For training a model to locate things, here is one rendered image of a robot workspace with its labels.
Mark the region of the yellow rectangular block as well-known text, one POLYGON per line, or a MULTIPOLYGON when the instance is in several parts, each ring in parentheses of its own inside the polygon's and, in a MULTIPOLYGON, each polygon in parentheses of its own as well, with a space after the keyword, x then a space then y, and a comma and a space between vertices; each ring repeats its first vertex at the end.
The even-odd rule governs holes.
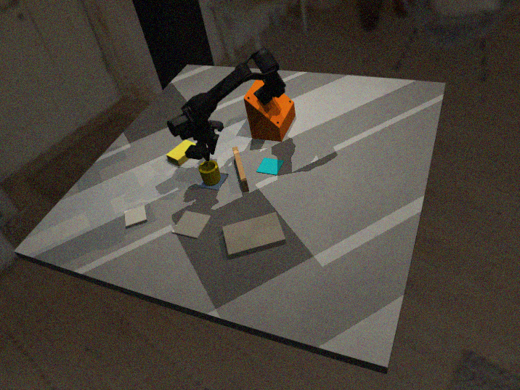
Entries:
POLYGON ((195 145, 195 143, 188 140, 184 140, 183 142, 181 142, 171 152, 167 154, 168 160, 175 163, 178 166, 182 165, 186 160, 189 159, 186 158, 184 152, 190 145, 195 145))

